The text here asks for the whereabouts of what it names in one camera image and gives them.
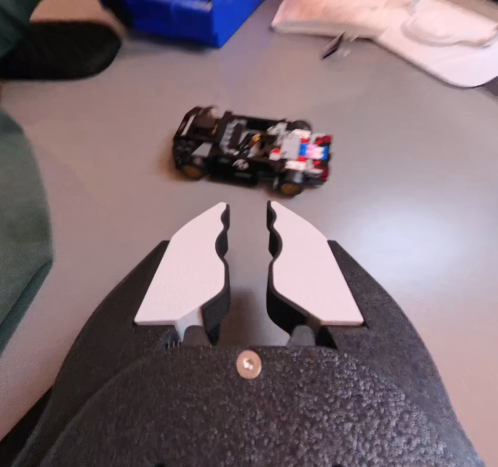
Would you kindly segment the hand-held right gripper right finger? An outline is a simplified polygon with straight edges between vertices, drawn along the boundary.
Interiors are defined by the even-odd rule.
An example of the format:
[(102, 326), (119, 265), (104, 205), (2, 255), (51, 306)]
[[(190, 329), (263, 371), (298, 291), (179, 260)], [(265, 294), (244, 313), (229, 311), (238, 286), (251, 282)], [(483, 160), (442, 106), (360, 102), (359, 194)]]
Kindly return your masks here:
[(327, 238), (277, 201), (268, 201), (271, 262), (266, 309), (280, 328), (359, 327), (364, 317)]

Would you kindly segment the blue plastic bin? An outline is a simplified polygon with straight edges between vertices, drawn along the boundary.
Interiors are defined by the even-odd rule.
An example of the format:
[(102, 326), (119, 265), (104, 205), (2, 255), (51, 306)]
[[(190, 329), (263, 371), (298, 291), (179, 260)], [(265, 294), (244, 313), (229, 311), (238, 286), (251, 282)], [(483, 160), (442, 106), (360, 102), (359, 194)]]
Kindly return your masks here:
[(129, 31), (221, 48), (265, 0), (99, 0)]

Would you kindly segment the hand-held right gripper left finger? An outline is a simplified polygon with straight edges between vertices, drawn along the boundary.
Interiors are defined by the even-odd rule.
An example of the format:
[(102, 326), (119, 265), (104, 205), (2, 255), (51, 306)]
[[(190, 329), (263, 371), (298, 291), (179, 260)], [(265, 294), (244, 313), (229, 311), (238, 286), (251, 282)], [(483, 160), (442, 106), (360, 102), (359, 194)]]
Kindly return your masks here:
[(229, 284), (226, 252), (217, 244), (229, 217), (229, 205), (220, 202), (172, 236), (134, 317), (136, 325), (208, 328), (202, 308)]

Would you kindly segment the white booklet stand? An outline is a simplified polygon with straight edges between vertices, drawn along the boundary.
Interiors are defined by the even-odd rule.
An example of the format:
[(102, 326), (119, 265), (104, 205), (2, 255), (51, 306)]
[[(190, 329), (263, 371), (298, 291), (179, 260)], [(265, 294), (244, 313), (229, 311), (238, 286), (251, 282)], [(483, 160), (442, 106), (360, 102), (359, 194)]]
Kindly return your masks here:
[(449, 0), (385, 0), (376, 43), (442, 82), (475, 88), (497, 79), (497, 20)]

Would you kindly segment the black textured pad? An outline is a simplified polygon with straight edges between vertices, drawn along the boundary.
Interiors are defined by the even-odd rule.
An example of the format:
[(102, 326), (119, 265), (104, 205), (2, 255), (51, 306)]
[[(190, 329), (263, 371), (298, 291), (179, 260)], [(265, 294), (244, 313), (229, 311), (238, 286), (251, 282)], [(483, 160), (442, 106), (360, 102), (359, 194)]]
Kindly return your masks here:
[(1, 80), (76, 80), (106, 70), (121, 49), (108, 25), (88, 21), (31, 24), (1, 57)]

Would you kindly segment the black lego car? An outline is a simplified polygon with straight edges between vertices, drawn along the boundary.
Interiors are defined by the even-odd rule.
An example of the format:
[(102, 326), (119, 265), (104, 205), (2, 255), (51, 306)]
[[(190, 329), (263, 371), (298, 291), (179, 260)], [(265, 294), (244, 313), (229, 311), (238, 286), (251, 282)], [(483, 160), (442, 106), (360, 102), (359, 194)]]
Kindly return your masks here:
[(172, 138), (177, 170), (192, 180), (253, 188), (272, 184), (295, 197), (319, 188), (330, 176), (332, 134), (315, 132), (305, 120), (222, 114), (215, 106), (196, 106), (183, 117)]

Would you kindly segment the white printed paper bag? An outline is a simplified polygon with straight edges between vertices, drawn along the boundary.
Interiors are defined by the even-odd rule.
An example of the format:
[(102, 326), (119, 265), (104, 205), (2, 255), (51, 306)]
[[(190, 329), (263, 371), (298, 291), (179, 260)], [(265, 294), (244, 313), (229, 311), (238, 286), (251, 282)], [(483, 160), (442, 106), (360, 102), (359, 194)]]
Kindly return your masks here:
[(373, 40), (388, 27), (388, 0), (283, 0), (271, 28), (284, 34)]

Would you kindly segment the clear lego windshield piece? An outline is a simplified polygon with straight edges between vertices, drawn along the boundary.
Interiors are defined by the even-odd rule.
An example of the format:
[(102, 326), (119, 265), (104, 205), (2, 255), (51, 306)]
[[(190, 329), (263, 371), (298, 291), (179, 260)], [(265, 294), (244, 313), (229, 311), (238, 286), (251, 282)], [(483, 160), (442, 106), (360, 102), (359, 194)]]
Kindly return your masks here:
[(343, 32), (340, 35), (330, 40), (322, 49), (320, 54), (321, 60), (326, 60), (330, 57), (345, 58), (352, 51), (352, 45), (360, 39), (358, 34)]

